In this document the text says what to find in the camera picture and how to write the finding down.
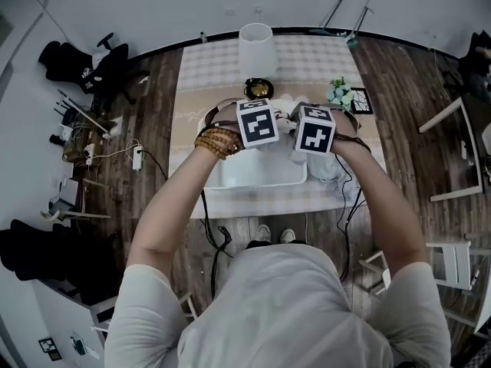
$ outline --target small plant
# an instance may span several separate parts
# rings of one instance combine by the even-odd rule
[[[351,101],[353,100],[353,92],[351,87],[346,83],[344,77],[339,77],[331,80],[331,87],[326,93],[326,98],[332,104],[339,105],[344,109],[351,111]]]

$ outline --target hand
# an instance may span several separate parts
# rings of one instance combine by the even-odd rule
[[[356,137],[356,131],[353,128],[353,124],[348,119],[346,115],[340,110],[331,110],[334,121],[336,122],[336,133],[342,135],[350,136],[352,138]],[[349,151],[353,146],[360,146],[354,142],[348,142],[346,140],[334,139],[332,141],[331,152],[343,156],[344,153]]]
[[[236,103],[231,103],[226,107],[222,108],[212,120],[212,123],[217,121],[237,121],[237,105]],[[221,126],[220,128],[225,128],[226,130],[231,130],[240,133],[240,128],[238,124],[230,124],[228,126]]]

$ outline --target checkered tablecloth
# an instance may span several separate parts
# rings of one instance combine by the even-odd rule
[[[325,102],[329,82],[344,76],[352,87],[363,87],[360,74],[344,39],[311,36],[275,36],[278,70],[269,79],[281,97]],[[244,81],[239,71],[237,39],[185,48],[174,104],[173,132],[170,144],[170,173],[192,152],[199,119],[214,104],[228,97],[243,97]],[[385,168],[380,137],[374,117],[363,116],[362,139],[372,148]],[[231,218],[260,215],[313,212],[342,208],[344,200],[336,181],[324,184],[312,176],[296,186],[261,189],[205,189],[209,217]],[[346,192],[348,205],[353,192]],[[198,201],[193,219],[204,218]]]
[[[344,76],[352,87],[363,87],[360,74],[343,38],[315,35],[277,35],[278,70],[273,83],[328,84]],[[242,86],[239,40],[199,44],[184,49],[177,91]]]

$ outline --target white cube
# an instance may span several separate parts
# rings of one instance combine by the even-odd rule
[[[237,120],[246,149],[279,140],[275,113],[267,98],[237,101]]]
[[[301,102],[298,106],[295,150],[326,155],[331,149],[336,122],[327,107],[313,107]]]

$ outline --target mop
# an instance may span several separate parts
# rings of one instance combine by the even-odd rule
[[[367,12],[370,11],[372,14],[374,14],[373,10],[368,7],[369,2],[370,2],[370,0],[367,0],[367,2],[365,3],[365,6],[363,7],[363,10],[361,10],[361,14],[358,17],[356,24],[353,27],[353,30],[345,38],[346,44],[348,45],[349,48],[354,48],[356,45],[358,45],[358,41],[354,38],[356,37],[356,34],[358,34],[358,31],[360,30],[361,24],[365,20],[365,16],[367,16]]]
[[[338,10],[338,8],[339,8],[339,6],[341,5],[342,2],[343,2],[343,0],[338,0],[331,7],[331,9],[328,11],[328,13],[326,14],[326,16],[324,16],[324,18],[321,21],[321,24],[319,25],[319,27],[322,27],[322,28],[314,28],[312,30],[309,30],[308,32],[309,33],[313,33],[313,34],[320,34],[320,35],[335,35],[335,34],[330,33],[329,31],[327,31],[326,28],[327,28],[329,22],[331,21],[332,17],[336,13],[336,11]]]

